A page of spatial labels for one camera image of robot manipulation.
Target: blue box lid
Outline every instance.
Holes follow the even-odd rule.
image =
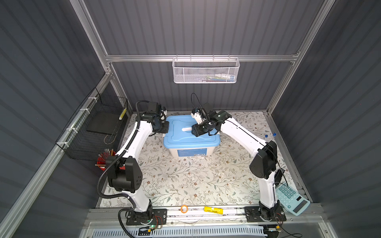
[[[195,137],[191,130],[183,130],[183,128],[191,128],[196,124],[196,120],[191,115],[169,116],[169,130],[164,137],[164,146],[169,149],[179,148],[200,148],[218,146],[221,142],[219,134],[209,136],[207,133]]]

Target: calculator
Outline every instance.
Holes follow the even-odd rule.
[[[300,215],[311,203],[297,191],[283,184],[276,188],[276,194],[283,207],[296,216]]]

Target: black cable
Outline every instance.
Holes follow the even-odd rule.
[[[122,227],[123,231],[124,231],[130,238],[135,238],[135,237],[133,237],[133,236],[127,231],[127,229],[125,228],[125,226],[124,226],[124,224],[123,224],[123,222],[122,222],[122,218],[120,217],[120,214],[121,214],[123,211],[126,211],[126,213],[127,213],[127,211],[131,211],[131,208],[122,208],[121,210],[119,210],[119,212],[118,212],[118,221],[119,221],[119,224],[120,224],[120,226]]]
[[[282,225],[279,224],[279,222],[278,222],[278,220],[277,220],[277,217],[275,216],[275,210],[273,210],[273,213],[274,213],[275,221],[277,222],[278,226],[279,226],[283,231],[285,231],[285,232],[288,234],[287,236],[284,236],[284,237],[281,237],[281,238],[286,238],[286,237],[290,237],[290,236],[292,236],[292,237],[297,237],[297,238],[301,238],[301,237],[303,237],[303,235],[302,235],[301,233],[293,233],[293,234],[291,234],[291,233],[289,233],[288,231],[286,231],[286,230],[282,227]]]
[[[149,102],[149,101],[146,101],[146,100],[142,100],[142,101],[137,101],[136,104],[135,104],[135,107],[136,107],[136,112],[137,112],[137,124],[136,124],[136,129],[134,131],[134,134],[132,135],[131,137],[131,140],[128,142],[128,144],[126,145],[126,148],[124,148],[123,152],[120,153],[120,155],[118,155],[111,163],[110,165],[103,171],[102,175],[99,177],[98,181],[97,181],[97,184],[96,184],[96,191],[97,191],[97,194],[99,197],[101,198],[117,198],[117,197],[120,197],[120,196],[124,196],[124,194],[122,193],[118,193],[118,194],[113,194],[113,195],[106,195],[104,194],[102,191],[101,191],[101,181],[104,177],[105,174],[107,174],[107,171],[112,167],[114,166],[114,164],[116,164],[117,162],[119,162],[119,160],[123,157],[123,155],[127,152],[128,148],[130,147],[130,145],[132,144],[133,140],[135,139],[136,137],[136,134],[138,133],[138,129],[139,129],[139,126],[140,126],[140,113],[139,113],[139,109],[138,109],[138,104],[140,102]]]
[[[166,115],[164,114],[164,111],[160,112],[160,121],[165,121],[166,120]]]
[[[197,101],[199,102],[200,107],[202,108],[199,98],[197,97],[197,95],[196,95],[195,93],[192,93],[192,94],[190,95],[190,102],[192,103],[193,108],[196,109],[196,107],[195,107],[194,104],[193,104],[193,100],[192,100],[192,95],[193,95],[193,94],[196,96]]]
[[[274,184],[283,184],[284,186],[289,187],[288,185],[285,185],[284,183],[281,183],[281,182],[274,182]]]

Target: yellow glue stick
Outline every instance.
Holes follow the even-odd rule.
[[[211,208],[211,207],[204,207],[205,212],[213,212],[217,214],[223,214],[224,210],[222,208]]]

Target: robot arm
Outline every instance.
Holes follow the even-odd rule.
[[[126,143],[117,152],[117,156],[109,156],[106,159],[105,172],[110,187],[120,192],[117,197],[127,197],[137,217],[144,222],[152,218],[152,203],[141,187],[143,174],[138,158],[148,136],[152,132],[167,133],[169,122],[165,121],[165,107],[155,102],[148,102],[148,110],[142,113],[137,110],[137,113],[137,121]],[[98,194],[103,198],[115,197],[115,195],[104,195],[99,192]]]
[[[267,142],[242,127],[234,118],[229,118],[226,121],[221,125],[221,131],[240,143],[247,151],[249,151],[252,158],[254,158],[249,168],[258,178],[259,191],[261,193],[260,202],[267,208],[274,207],[277,202],[274,187],[276,161],[273,160],[272,155],[267,155],[267,150],[265,149],[265,154],[267,155],[266,160],[271,164],[271,168],[264,171],[263,163],[266,161],[263,161],[257,156],[259,151],[266,148]]]
[[[235,139],[254,158],[249,168],[258,178],[261,194],[259,203],[261,217],[264,220],[271,220],[274,209],[279,206],[275,193],[275,177],[277,174],[277,146],[275,142],[267,143],[245,129],[229,113],[225,111],[217,113],[208,104],[200,109],[194,109],[191,115],[197,122],[192,126],[193,135],[210,134],[210,131],[216,128],[217,131],[222,131]]]

